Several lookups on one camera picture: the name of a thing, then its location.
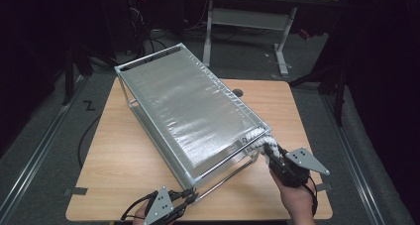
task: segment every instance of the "metal frame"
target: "metal frame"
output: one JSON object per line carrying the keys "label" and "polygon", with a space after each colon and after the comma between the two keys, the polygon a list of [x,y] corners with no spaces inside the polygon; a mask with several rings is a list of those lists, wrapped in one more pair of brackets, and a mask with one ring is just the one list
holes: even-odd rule
{"label": "metal frame", "polygon": [[[163,62],[168,60],[171,65],[162,65]],[[246,129],[247,133],[252,131],[257,127],[263,127],[264,132],[255,137],[249,142],[244,142],[244,135],[239,135],[234,142],[227,142],[229,145],[226,148],[223,148],[216,155],[212,155],[208,159],[205,159],[204,162],[199,165],[193,165],[188,161],[188,155],[184,156],[184,151],[180,153],[182,147],[179,146],[178,141],[174,139],[174,136],[168,133],[166,125],[160,123],[160,115],[158,107],[148,105],[148,97],[145,96],[145,86],[144,84],[139,83],[139,77],[142,77],[139,73],[142,72],[145,68],[149,67],[151,70],[156,70],[156,66],[159,65],[160,69],[165,69],[168,75],[172,69],[167,69],[167,67],[186,67],[186,70],[192,70],[198,72],[198,75],[203,75],[203,79],[208,79],[211,84],[215,84],[218,89],[220,89],[220,94],[222,98],[227,95],[228,99],[232,98],[232,105],[238,106],[238,110],[244,112],[246,115],[245,120],[249,120],[247,125],[252,125],[250,129]],[[216,182],[210,189],[202,193],[196,201],[200,200],[202,197],[206,196],[208,193],[216,189],[218,186],[223,184],[230,177],[234,176],[236,173],[246,168],[253,162],[255,162],[259,156],[259,151],[247,150],[247,147],[253,143],[260,136],[268,133],[270,127],[258,117],[247,105],[245,105],[222,81],[220,81],[207,67],[198,60],[183,44],[176,45],[172,48],[160,51],[150,56],[145,56],[137,60],[119,65],[115,67],[115,70],[120,79],[121,86],[127,101],[128,106],[133,111],[137,119],[142,123],[145,130],[153,140],[154,144],[157,146],[158,151],[172,170],[172,173],[177,178],[179,184],[183,189],[200,188],[204,184],[213,182],[216,177],[223,175],[220,181]],[[165,77],[162,81],[167,80],[174,76]],[[188,82],[183,83],[182,85],[188,85],[188,87],[194,87],[194,85],[189,85]],[[153,87],[146,87],[146,90],[153,91]],[[208,91],[199,92],[200,94],[204,93],[205,97],[213,99],[212,95],[209,95]],[[206,101],[210,108],[218,107],[217,103],[212,103],[212,101]],[[206,115],[205,118],[211,118],[215,115]],[[242,164],[238,169],[232,170],[233,165],[244,159],[245,157],[250,157],[250,159]]]}
{"label": "metal frame", "polygon": [[209,67],[211,58],[212,25],[229,25],[246,28],[268,29],[279,31],[278,44],[274,44],[280,75],[288,77],[287,65],[284,60],[283,47],[289,34],[297,8],[293,7],[289,15],[257,13],[230,9],[213,8],[213,1],[209,1],[207,15],[207,33],[204,43],[203,63]]}

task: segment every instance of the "hand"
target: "hand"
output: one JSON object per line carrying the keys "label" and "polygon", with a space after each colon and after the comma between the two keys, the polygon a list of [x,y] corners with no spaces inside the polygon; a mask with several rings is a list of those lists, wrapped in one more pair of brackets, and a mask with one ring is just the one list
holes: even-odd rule
{"label": "hand", "polygon": [[139,209],[137,209],[135,213],[135,218],[133,218],[133,225],[143,225],[146,218],[146,207],[148,206],[149,201],[146,201]]}
{"label": "hand", "polygon": [[[281,201],[290,214],[295,225],[312,225],[315,224],[312,214],[312,196],[306,188],[300,186],[297,188],[284,186],[280,179],[273,171],[269,171],[275,184],[281,194]],[[306,184],[312,191],[315,185],[312,182]]]}

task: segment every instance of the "wire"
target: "wire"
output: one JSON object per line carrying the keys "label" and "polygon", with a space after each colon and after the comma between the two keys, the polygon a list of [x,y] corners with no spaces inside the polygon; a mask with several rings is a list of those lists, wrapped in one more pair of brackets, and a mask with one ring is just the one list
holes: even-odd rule
{"label": "wire", "polygon": [[198,25],[199,25],[199,24],[201,24],[201,22],[202,22],[202,21],[203,21],[203,19],[204,19],[204,15],[205,15],[206,10],[207,10],[207,5],[208,5],[208,0],[206,0],[206,2],[204,3],[204,9],[203,9],[203,12],[201,13],[201,17],[200,17],[200,19],[197,21],[197,23],[196,23],[194,26],[192,26],[191,28],[185,29],[184,31],[188,31],[188,30],[195,30],[195,29],[200,29],[200,28],[202,28],[202,27],[206,26],[206,24],[203,24],[203,25],[201,25],[201,26],[198,26]]}
{"label": "wire", "polygon": [[102,113],[101,114],[99,114],[96,118],[95,118],[95,120],[89,125],[89,127],[86,129],[86,131],[84,131],[84,133],[83,133],[83,136],[81,137],[81,139],[80,139],[80,141],[79,141],[79,145],[78,145],[78,147],[77,147],[77,160],[78,160],[78,163],[79,163],[79,165],[80,165],[80,168],[83,168],[83,163],[81,162],[81,155],[80,155],[80,151],[81,151],[81,144],[82,144],[82,142],[83,142],[83,140],[84,140],[84,138],[86,137],[86,135],[87,135],[87,132],[89,132],[89,130],[93,127],[93,125],[101,118],[101,116],[102,116]]}
{"label": "wire", "polygon": [[134,216],[134,215],[127,215],[127,217],[139,218],[139,219],[143,219],[143,220],[145,220],[145,219],[146,219],[146,218],[144,218],[144,217],[138,217],[138,216]]}

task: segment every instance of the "black cable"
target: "black cable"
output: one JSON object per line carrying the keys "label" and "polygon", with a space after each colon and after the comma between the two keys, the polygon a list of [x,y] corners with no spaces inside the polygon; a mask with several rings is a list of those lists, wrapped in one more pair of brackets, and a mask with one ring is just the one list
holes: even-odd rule
{"label": "black cable", "polygon": [[80,165],[80,168],[82,168],[83,167],[83,164],[82,164],[82,162],[81,162],[81,155],[80,155],[80,151],[81,151],[81,144],[82,144],[82,142],[83,142],[83,140],[84,140],[84,137],[86,137],[86,135],[87,135],[87,132],[89,132],[89,130],[93,127],[93,125],[101,118],[101,116],[102,116],[102,113],[101,114],[99,114],[96,118],[95,118],[95,120],[89,125],[89,127],[86,129],[86,131],[84,131],[84,133],[83,133],[83,136],[81,137],[81,139],[80,139],[80,141],[79,141],[79,145],[78,145],[78,147],[77,147],[77,160],[78,160],[78,162],[79,162],[79,165]]}
{"label": "black cable", "polygon": [[155,42],[157,42],[157,43],[161,44],[161,46],[162,46],[164,49],[167,49],[166,45],[165,45],[164,43],[162,43],[161,41],[156,40],[156,39],[151,39],[151,41],[155,41]]}
{"label": "black cable", "polygon": [[138,216],[134,216],[134,215],[127,215],[127,217],[139,218],[139,219],[143,219],[143,220],[145,220],[145,219],[146,219],[146,218],[144,218],[144,217],[138,217]]}
{"label": "black cable", "polygon": [[148,194],[148,195],[146,195],[145,197],[143,197],[143,198],[140,198],[139,200],[137,200],[136,202],[134,202],[132,205],[130,205],[130,207],[129,208],[127,208],[127,210],[124,212],[124,214],[121,216],[121,218],[120,218],[120,222],[124,222],[125,220],[126,220],[126,218],[127,217],[129,217],[129,216],[132,216],[132,215],[128,215],[128,213],[137,205],[137,204],[139,204],[139,203],[141,203],[141,202],[143,202],[143,201],[146,201],[146,200],[148,200],[148,199],[150,199],[150,198],[152,198],[152,197],[154,197],[154,196],[157,196],[158,195],[158,192],[157,191],[155,191],[155,192],[153,192],[153,193],[151,193],[151,194]]}

